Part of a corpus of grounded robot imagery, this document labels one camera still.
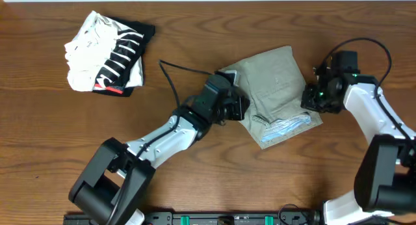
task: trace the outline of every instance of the black cable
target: black cable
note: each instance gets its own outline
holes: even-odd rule
[[[299,210],[300,210],[300,208],[299,208],[297,205],[295,205],[295,204],[286,204],[286,205],[284,205],[282,208],[280,208],[280,209],[279,209],[279,212],[278,212],[278,219],[279,219],[279,220],[280,220],[280,222],[281,222],[281,223],[283,223],[284,225],[290,225],[290,224],[288,224],[287,222],[285,222],[285,221],[281,218],[281,211],[282,211],[283,209],[285,209],[285,207],[287,207],[287,206],[293,206],[293,207],[296,207],[297,209],[299,209]],[[299,224],[299,225],[306,225],[306,224],[309,222],[309,217],[308,217],[307,215],[305,215],[303,211],[300,211],[300,213],[302,214],[302,216],[303,216],[303,217],[305,217],[306,222],[304,222],[303,224]]]
[[[177,126],[179,125],[179,119],[181,118],[181,114],[180,114],[180,110],[179,110],[179,106],[180,106],[180,104],[179,104],[179,96],[177,95],[177,92],[176,92],[174,83],[172,82],[172,80],[169,77],[169,75],[166,72],[166,70],[163,68],[162,63],[163,64],[166,64],[166,65],[169,65],[169,66],[173,66],[175,68],[182,69],[182,70],[187,70],[187,71],[190,71],[190,72],[196,72],[196,73],[202,73],[202,74],[211,75],[211,73],[209,73],[209,72],[203,72],[203,71],[199,71],[199,70],[195,70],[195,69],[186,68],[186,67],[183,67],[183,66],[178,66],[178,65],[175,65],[175,64],[172,64],[172,63],[169,63],[169,62],[165,62],[163,60],[159,60],[158,61],[158,64],[161,67],[161,70],[162,70],[164,76],[167,78],[167,80],[169,82],[169,85],[170,85],[170,88],[172,89],[172,92],[174,93],[178,114],[177,114],[177,118],[176,118],[175,124],[169,130],[165,131],[164,133],[161,133],[160,135],[156,136],[155,138],[153,138],[153,139],[149,140],[148,142],[146,142],[145,144],[143,144],[143,146],[141,147],[141,149],[139,150],[139,152],[136,154],[136,158],[139,158],[143,154],[143,152],[146,151],[148,149],[148,147],[151,144],[153,144],[156,140],[159,140],[160,138],[162,138],[165,135],[169,134],[171,131],[175,130],[177,128]],[[185,100],[184,103],[186,104],[189,100],[191,100],[194,97],[195,96],[189,96]],[[131,175],[131,171],[128,171],[128,173],[126,174],[126,177],[124,179],[124,182],[122,184],[122,187],[120,188],[120,194],[119,194],[119,196],[118,196],[118,198],[116,200],[116,203],[114,204],[114,207],[113,207],[113,209],[111,211],[111,214],[109,216],[109,219],[107,219],[106,225],[109,225],[110,224],[110,222],[111,222],[114,214],[117,212],[118,205],[122,201],[122,198],[124,196],[124,191],[125,191],[125,188],[127,187],[126,185],[128,185],[129,182],[130,182],[130,179],[131,179],[130,175]]]
[[[189,72],[202,73],[202,74],[205,74],[205,75],[212,75],[212,73],[209,73],[209,72],[205,72],[205,71],[201,71],[201,70],[195,70],[195,69],[190,69],[190,68],[186,68],[186,67],[183,67],[183,66],[178,66],[178,65],[175,65],[175,64],[172,64],[172,63],[169,63],[169,62],[160,60],[160,59],[159,59],[159,62],[165,63],[166,65],[169,65],[169,66],[173,66],[174,68],[179,68],[179,69],[182,69],[182,70],[187,70]]]
[[[114,214],[117,212],[117,210],[118,210],[118,205],[120,204],[120,202],[122,201],[122,198],[123,198],[123,196],[124,196],[124,192],[125,192],[125,188],[127,187],[126,185],[128,184],[128,183],[126,183],[126,182],[130,182],[130,178],[131,178],[131,171],[133,170],[133,167],[131,167],[130,169],[129,169],[129,171],[127,172],[127,174],[126,174],[126,176],[125,176],[125,180],[124,180],[124,182],[123,182],[123,184],[122,184],[122,187],[120,188],[120,193],[119,193],[119,195],[118,195],[118,197],[117,197],[117,200],[116,200],[116,203],[114,204],[114,208],[112,209],[112,211],[111,211],[111,214],[110,214],[110,216],[109,216],[109,219],[107,219],[107,222],[105,223],[105,225],[109,225],[110,224],[110,222],[111,222],[111,220],[112,220],[112,218],[113,218],[113,216],[114,216]]]
[[[382,79],[380,80],[380,82],[378,82],[378,84],[376,85],[376,87],[374,88],[374,98],[376,99],[378,105],[382,108],[383,112],[385,113],[385,115],[390,119],[390,121],[394,124],[394,126],[400,131],[400,133],[404,136],[404,138],[406,139],[406,141],[408,142],[409,146],[411,148],[413,148],[413,150],[416,151],[416,147],[413,145],[413,142],[411,141],[409,135],[402,129],[402,125],[399,124],[394,118],[393,116],[391,116],[390,112],[385,108],[384,104],[382,103],[382,101],[380,100],[380,95],[378,94],[378,88],[382,85],[384,79],[389,75],[390,71],[391,71],[391,66],[393,64],[392,59],[391,59],[391,54],[389,52],[389,50],[387,49],[387,47],[385,45],[383,45],[381,42],[372,39],[372,38],[367,38],[367,37],[359,37],[359,38],[353,38],[353,39],[349,39],[346,40],[342,43],[340,43],[338,46],[335,46],[324,58],[324,60],[322,61],[322,64],[320,66],[323,66],[327,59],[332,55],[333,52],[335,52],[337,49],[339,49],[341,46],[350,43],[350,42],[355,42],[355,41],[359,41],[359,40],[366,40],[366,41],[370,41],[373,42],[375,44],[377,44],[378,46],[380,46],[386,56],[387,59],[389,61],[389,64],[387,66],[387,71],[385,72],[385,74],[383,75]]]

